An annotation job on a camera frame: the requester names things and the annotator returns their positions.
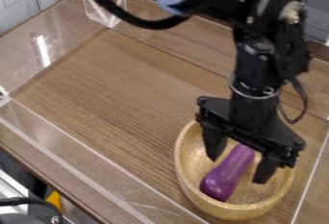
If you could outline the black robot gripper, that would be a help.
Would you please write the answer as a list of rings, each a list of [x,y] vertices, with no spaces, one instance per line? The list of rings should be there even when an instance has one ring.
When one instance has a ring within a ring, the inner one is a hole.
[[[296,123],[307,109],[307,94],[299,82],[291,83],[300,95],[303,109],[295,118],[282,110],[279,93],[272,96],[247,97],[236,90],[229,99],[199,96],[195,120],[200,124],[201,138],[208,159],[213,162],[225,149],[227,139],[260,153],[252,182],[264,185],[279,167],[295,165],[306,142],[279,119],[280,112],[288,124]]]

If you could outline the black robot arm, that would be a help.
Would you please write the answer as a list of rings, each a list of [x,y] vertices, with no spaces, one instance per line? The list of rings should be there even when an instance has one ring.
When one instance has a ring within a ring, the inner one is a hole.
[[[306,147],[288,129],[300,118],[290,118],[283,112],[279,93],[282,86],[291,84],[302,102],[308,102],[298,81],[311,60],[304,41],[307,0],[155,0],[171,14],[156,20],[141,19],[113,0],[93,1],[124,22],[144,29],[169,29],[196,14],[231,25],[236,47],[231,97],[200,96],[195,120],[209,160],[221,154],[229,138],[261,154],[252,181],[264,184],[278,168],[295,164]]]

